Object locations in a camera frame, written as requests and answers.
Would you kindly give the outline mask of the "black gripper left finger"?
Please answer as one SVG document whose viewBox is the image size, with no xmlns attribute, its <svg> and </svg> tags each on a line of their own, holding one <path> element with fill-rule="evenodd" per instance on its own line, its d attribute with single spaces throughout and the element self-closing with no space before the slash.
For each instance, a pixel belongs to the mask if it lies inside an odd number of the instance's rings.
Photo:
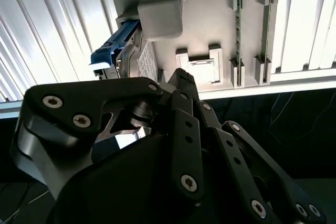
<svg viewBox="0 0 336 224">
<path fill-rule="evenodd" d="M 13 142 L 18 167 L 57 200 L 77 173 L 147 136 L 200 139 L 186 73 L 176 69 L 164 85 L 136 77 L 30 88 Z"/>
</svg>

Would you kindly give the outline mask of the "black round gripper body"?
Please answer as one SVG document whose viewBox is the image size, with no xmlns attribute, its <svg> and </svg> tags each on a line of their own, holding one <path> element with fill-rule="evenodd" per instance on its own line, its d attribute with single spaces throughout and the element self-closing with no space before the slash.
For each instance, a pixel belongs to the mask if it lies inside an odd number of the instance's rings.
<svg viewBox="0 0 336 224">
<path fill-rule="evenodd" d="M 250 223 L 226 169 L 202 154 L 200 137 L 155 135 L 77 173 L 49 223 Z"/>
</svg>

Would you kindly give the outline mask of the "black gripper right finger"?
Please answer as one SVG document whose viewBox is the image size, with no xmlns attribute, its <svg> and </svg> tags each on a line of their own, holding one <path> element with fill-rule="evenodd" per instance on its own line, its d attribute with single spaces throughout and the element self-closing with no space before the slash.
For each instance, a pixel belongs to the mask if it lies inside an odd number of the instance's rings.
<svg viewBox="0 0 336 224">
<path fill-rule="evenodd" d="M 221 125 L 212 107 L 199 99 L 193 76 L 185 91 L 211 158 L 213 201 L 222 223 L 327 223 L 321 207 L 239 124 Z"/>
</svg>

